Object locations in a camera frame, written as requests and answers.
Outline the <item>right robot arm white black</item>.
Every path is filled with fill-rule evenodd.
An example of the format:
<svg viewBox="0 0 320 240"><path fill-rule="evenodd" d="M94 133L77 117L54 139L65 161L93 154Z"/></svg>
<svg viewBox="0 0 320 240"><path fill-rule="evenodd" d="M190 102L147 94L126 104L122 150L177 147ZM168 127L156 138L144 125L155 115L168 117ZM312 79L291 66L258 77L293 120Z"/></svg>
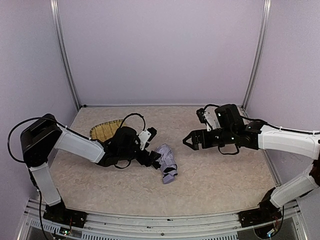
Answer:
<svg viewBox="0 0 320 240"><path fill-rule="evenodd" d="M196 115L205 129L191 131L183 144L192 150L221 149L234 145L235 155L240 148L252 150L277 150L302 155L312 159L310 166L293 179L279 187L270 189L261 202L259 209L274 213L286 203L307 195L320 186L320 133L273 126L262 119L242 116L235 104L215 106L217 120L213 120L206 107L196 111Z"/></svg>

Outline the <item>lilac umbrella with black lining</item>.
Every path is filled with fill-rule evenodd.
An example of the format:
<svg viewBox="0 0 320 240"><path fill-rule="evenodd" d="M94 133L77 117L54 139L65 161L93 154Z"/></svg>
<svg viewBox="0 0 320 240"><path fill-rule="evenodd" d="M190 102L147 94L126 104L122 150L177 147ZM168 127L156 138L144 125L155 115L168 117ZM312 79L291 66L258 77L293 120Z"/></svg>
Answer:
<svg viewBox="0 0 320 240"><path fill-rule="evenodd" d="M175 162L172 148L168 144L164 143L154 151L160 154L160 158L158 158L152 166L156 170L161 171L163 184L166 185L172 183L178 175L178 165Z"/></svg>

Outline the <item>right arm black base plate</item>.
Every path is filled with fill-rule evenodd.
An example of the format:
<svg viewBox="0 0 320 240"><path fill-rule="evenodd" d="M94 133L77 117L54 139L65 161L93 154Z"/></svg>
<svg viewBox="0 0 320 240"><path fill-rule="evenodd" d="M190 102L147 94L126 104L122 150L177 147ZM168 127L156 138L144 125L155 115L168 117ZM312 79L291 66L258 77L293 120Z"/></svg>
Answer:
<svg viewBox="0 0 320 240"><path fill-rule="evenodd" d="M241 227L246 228L281 219L282 213L279 208L272 210L267 208L254 208L251 210L240 211L238 216Z"/></svg>

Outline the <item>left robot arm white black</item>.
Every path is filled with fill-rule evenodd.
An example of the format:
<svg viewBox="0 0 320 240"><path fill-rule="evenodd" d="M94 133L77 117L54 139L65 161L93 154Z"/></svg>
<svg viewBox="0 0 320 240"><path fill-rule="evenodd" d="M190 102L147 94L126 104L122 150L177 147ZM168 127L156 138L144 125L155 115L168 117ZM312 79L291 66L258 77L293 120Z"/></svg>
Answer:
<svg viewBox="0 0 320 240"><path fill-rule="evenodd" d="M48 207L63 201L48 165L48 156L53 149L69 152L102 167L117 167L119 161L133 160L150 167L161 157L161 154L146 149L157 134L153 127L143 128L138 133L121 123L111 138L101 141L71 130L57 122L50 113L33 121L20 134L23 161Z"/></svg>

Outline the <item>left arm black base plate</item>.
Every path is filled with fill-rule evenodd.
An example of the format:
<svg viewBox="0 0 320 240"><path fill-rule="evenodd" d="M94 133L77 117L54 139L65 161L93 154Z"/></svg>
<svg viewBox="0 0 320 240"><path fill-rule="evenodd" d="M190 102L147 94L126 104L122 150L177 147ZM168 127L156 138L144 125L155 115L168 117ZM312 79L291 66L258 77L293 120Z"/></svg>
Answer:
<svg viewBox="0 0 320 240"><path fill-rule="evenodd" d="M69 208L55 210L47 208L43 214L43 218L69 227L84 228L87 215L84 211Z"/></svg>

